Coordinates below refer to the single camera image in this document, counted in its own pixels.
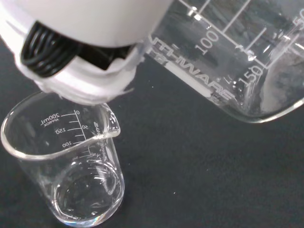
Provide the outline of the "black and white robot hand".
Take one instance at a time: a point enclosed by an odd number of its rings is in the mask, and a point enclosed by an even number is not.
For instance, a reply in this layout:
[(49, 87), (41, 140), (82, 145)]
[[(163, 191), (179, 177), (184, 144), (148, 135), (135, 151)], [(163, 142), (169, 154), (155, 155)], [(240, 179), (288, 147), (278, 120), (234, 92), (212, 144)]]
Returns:
[(0, 37), (46, 93), (82, 105), (127, 93), (171, 0), (3, 0)]

